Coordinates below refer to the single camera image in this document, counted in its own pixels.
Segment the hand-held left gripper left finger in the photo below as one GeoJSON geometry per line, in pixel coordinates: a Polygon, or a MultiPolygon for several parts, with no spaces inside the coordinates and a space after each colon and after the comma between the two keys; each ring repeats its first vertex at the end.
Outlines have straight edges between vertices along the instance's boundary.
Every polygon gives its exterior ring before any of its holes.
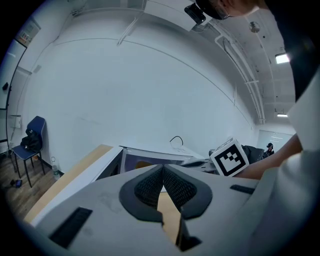
{"type": "Polygon", "coordinates": [[[96,180],[48,212],[36,225],[57,254],[179,256],[157,210],[163,166],[96,180]]]}

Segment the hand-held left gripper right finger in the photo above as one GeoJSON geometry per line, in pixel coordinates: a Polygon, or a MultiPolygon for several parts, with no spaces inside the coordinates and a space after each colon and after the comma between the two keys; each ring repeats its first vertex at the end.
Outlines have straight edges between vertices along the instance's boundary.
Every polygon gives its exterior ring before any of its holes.
{"type": "Polygon", "coordinates": [[[170,242],[166,256],[213,255],[230,219],[259,183],[177,165],[164,165],[162,180],[162,227],[170,242]]]}

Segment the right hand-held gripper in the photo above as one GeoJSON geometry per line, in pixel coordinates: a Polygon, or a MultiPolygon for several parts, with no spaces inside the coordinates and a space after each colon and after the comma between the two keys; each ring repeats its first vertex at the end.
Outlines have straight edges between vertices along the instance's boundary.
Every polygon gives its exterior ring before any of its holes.
{"type": "Polygon", "coordinates": [[[243,171],[249,160],[241,144],[234,137],[229,137],[222,145],[218,146],[210,155],[220,176],[233,177],[243,171]]]}

